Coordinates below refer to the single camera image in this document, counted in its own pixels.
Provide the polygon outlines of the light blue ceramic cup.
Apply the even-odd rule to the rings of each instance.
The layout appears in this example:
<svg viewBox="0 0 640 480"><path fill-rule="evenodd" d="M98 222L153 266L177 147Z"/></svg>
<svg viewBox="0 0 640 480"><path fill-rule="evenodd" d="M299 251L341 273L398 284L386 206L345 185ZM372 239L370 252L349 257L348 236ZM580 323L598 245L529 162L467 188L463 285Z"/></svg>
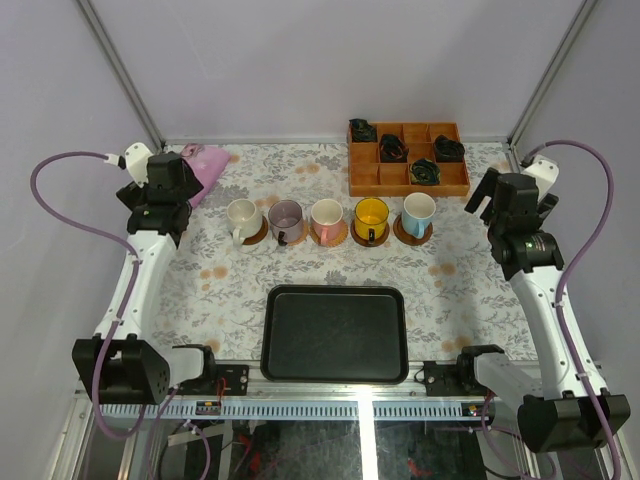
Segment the light blue ceramic cup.
<svg viewBox="0 0 640 480"><path fill-rule="evenodd" d="M435 200L421 192L409 194L403 203L401 224L404 231L415 239L422 239L436 212Z"/></svg>

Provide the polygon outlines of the cream white ceramic cup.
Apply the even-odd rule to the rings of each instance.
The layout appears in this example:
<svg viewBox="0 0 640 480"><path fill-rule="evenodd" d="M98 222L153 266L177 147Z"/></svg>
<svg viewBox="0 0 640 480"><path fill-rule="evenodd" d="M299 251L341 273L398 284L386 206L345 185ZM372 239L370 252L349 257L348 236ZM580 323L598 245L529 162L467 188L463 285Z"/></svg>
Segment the cream white ceramic cup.
<svg viewBox="0 0 640 480"><path fill-rule="evenodd" d="M248 199L232 201L227 207L227 220L235 246L240 246L248 238L254 237L262 227L262 213L256 204Z"/></svg>

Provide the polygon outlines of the yellow ceramic cup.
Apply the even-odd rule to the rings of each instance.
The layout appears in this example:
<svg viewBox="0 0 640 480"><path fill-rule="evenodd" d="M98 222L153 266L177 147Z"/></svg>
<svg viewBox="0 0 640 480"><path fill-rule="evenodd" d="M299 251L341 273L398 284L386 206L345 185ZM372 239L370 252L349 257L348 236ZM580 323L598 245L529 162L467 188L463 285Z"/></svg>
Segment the yellow ceramic cup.
<svg viewBox="0 0 640 480"><path fill-rule="evenodd" d="M389 217L387 204L379 198L364 198L355 208L354 227L356 234L368 244L381 239Z"/></svg>

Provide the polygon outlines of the purple ceramic cup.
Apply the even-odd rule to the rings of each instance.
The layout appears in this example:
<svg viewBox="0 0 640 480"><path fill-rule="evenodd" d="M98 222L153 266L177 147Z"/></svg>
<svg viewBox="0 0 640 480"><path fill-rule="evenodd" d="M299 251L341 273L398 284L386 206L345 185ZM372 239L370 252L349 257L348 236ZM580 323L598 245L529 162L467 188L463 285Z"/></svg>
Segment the purple ceramic cup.
<svg viewBox="0 0 640 480"><path fill-rule="evenodd" d="M271 206L268 212L270 226L289 227L304 220L302 207L293 200L281 200Z"/></svg>

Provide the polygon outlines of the dark brown wooden coaster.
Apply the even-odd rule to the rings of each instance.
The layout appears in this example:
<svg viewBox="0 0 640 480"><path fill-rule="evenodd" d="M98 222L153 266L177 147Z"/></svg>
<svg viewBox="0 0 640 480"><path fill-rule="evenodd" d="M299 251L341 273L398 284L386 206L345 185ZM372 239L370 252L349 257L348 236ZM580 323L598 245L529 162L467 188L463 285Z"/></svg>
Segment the dark brown wooden coaster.
<svg viewBox="0 0 640 480"><path fill-rule="evenodd" d="M350 233L351 233L352 238L354 239L354 241L357 244L359 244L361 246L364 246L364 247L367 247L367 248L373 248L373 247L381 246L387 241L389 233L390 233L390 226L389 226L389 224L386 224L382 236L380 238L374 239L372 242L370 242L366 238L360 237L357 234L356 228L355 228L355 221L352 221L351 224L350 224Z"/></svg>

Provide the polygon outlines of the woven rattan coaster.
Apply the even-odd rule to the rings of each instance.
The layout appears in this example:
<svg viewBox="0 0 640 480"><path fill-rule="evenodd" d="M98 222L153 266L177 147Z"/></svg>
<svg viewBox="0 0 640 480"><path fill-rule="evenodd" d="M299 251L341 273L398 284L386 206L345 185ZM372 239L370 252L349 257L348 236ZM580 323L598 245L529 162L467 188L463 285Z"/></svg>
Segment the woven rattan coaster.
<svg viewBox="0 0 640 480"><path fill-rule="evenodd" d="M308 235L308 224L305 220L297 222L293 226L271 226L273 238L279 246L293 246L304 241Z"/></svg>
<svg viewBox="0 0 640 480"><path fill-rule="evenodd" d="M309 233L311 235L312 240L319 246L325 248L333 248L342 244L347 238L349 234L349 228L344 220L342 220L339 224L340 230L338 234L333 238L328 240L325 244L321 242L321 238L317 235L313 228L310 228Z"/></svg>

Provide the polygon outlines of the pink ceramic cup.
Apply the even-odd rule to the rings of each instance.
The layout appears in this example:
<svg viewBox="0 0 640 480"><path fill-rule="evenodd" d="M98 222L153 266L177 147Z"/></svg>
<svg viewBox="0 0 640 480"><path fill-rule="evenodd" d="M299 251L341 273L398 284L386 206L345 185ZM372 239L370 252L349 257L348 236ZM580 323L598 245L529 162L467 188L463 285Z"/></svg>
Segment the pink ceramic cup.
<svg viewBox="0 0 640 480"><path fill-rule="evenodd" d="M311 224L322 246L334 241L342 230L343 208L334 199L322 199L311 208Z"/></svg>

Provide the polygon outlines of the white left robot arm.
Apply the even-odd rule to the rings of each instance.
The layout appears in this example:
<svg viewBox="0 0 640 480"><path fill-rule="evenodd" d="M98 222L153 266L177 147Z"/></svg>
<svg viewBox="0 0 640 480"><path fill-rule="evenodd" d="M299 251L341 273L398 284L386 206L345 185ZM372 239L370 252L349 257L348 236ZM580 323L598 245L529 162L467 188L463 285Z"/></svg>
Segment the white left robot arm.
<svg viewBox="0 0 640 480"><path fill-rule="evenodd" d="M173 386L197 394L219 381L214 354L201 344L162 347L152 335L161 286L192 211L214 187L231 158L227 151L189 144L154 154L131 145L119 164L132 181L116 193L130 211L127 253L112 300L72 360L88 395L101 405L157 405Z"/></svg>

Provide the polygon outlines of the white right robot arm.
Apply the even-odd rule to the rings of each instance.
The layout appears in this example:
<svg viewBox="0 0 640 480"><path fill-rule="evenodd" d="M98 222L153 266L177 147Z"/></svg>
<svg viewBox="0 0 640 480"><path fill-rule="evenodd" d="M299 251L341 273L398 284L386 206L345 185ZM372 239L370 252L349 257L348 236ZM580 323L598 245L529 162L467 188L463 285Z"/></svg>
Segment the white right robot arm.
<svg viewBox="0 0 640 480"><path fill-rule="evenodd" d="M456 382L467 394L484 388L515 414L535 453L601 448L630 416L625 395L612 394L582 338L556 239L542 229L558 202L550 189L558 165L537 154L520 173L486 171L465 209L483 199L491 255L525 313L539 361L539 379L516 367L496 345L470 346L457 358Z"/></svg>

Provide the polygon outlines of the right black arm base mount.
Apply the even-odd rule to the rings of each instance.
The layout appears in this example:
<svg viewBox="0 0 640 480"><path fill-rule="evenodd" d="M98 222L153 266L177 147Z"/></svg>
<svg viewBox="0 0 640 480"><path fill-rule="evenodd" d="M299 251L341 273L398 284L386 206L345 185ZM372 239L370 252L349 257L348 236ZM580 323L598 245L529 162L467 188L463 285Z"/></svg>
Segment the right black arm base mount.
<svg viewBox="0 0 640 480"><path fill-rule="evenodd" d="M467 394L454 363L425 361L423 375L428 397L461 397Z"/></svg>

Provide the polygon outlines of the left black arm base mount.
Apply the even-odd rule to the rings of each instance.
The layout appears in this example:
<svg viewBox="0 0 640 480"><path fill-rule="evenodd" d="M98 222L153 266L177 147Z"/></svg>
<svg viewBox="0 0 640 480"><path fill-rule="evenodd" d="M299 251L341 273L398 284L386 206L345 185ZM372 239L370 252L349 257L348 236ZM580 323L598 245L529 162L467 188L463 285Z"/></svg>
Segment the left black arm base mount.
<svg viewBox="0 0 640 480"><path fill-rule="evenodd" d="M250 367L243 364L222 364L217 367L217 395L220 398L246 396Z"/></svg>

